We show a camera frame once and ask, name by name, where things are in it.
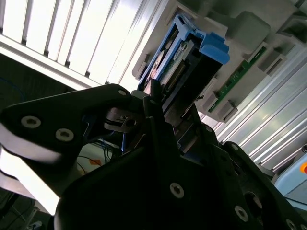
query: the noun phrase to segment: screw hole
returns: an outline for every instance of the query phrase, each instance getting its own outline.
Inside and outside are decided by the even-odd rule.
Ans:
[[[36,123],[37,123],[36,120],[34,120],[32,118],[27,120],[27,124],[29,124],[29,125],[35,125]]]
[[[136,120],[130,119],[128,121],[126,121],[126,126],[127,127],[132,127],[136,125]]]
[[[69,137],[69,133],[68,132],[61,132],[60,134],[62,137],[68,138]]]
[[[121,95],[123,95],[123,96],[126,96],[126,95],[127,95],[126,92],[123,91],[123,90],[119,90],[118,92],[119,92],[119,94],[121,94]]]

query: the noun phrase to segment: metal bolt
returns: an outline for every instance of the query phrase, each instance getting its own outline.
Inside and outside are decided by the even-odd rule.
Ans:
[[[235,212],[242,221],[248,222],[248,214],[241,206],[237,205],[235,207]]]
[[[302,147],[302,152],[303,152],[303,153],[306,153],[306,152],[307,152],[307,145],[304,145],[304,146]]]
[[[236,151],[239,150],[238,146],[235,145],[235,144],[232,144],[231,147],[232,147],[234,150],[236,150]]]
[[[123,90],[119,90],[118,92],[119,92],[119,94],[121,94],[121,95],[123,95],[123,96],[126,96],[126,95],[127,95],[126,92],[123,91]]]
[[[74,136],[73,132],[66,128],[60,128],[56,131],[56,138],[59,141],[64,141],[64,142],[71,141],[73,139],[73,136]]]
[[[171,183],[171,185],[169,186],[172,194],[177,197],[178,199],[181,199],[184,197],[184,190],[181,187],[181,185],[177,184],[177,183]]]
[[[212,129],[211,129],[209,126],[206,126],[206,130],[207,130],[208,132],[212,132]]]
[[[289,226],[289,228],[291,230],[296,230],[296,226],[295,226],[295,224],[291,220],[286,219],[286,222],[287,222],[287,225]]]
[[[21,119],[21,124],[27,128],[37,128],[42,122],[35,116],[25,116]]]

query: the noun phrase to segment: green circuit board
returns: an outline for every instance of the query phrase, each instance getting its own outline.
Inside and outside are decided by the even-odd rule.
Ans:
[[[235,70],[235,72],[230,76],[228,81],[221,87],[221,89],[216,93],[218,100],[209,109],[211,113],[217,105],[225,98],[225,96],[231,91],[231,89],[240,81],[240,79],[249,71],[249,69],[256,63],[256,61],[261,57],[261,55],[266,51],[266,47],[262,47],[259,52],[250,61],[243,61],[241,65]]]

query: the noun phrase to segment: orange object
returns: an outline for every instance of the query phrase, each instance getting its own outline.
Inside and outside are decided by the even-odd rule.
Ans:
[[[302,165],[301,165],[301,171],[302,171],[302,173],[305,173],[305,174],[307,174],[307,162],[305,162],[305,163],[303,163]]]
[[[90,160],[91,165],[102,165],[100,160]]]

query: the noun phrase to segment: blue plastic latch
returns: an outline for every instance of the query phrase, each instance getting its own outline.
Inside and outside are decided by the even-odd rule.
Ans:
[[[200,52],[217,62],[225,65],[230,60],[229,46],[225,45],[225,39],[216,33],[206,34],[202,32],[204,39],[200,46]]]

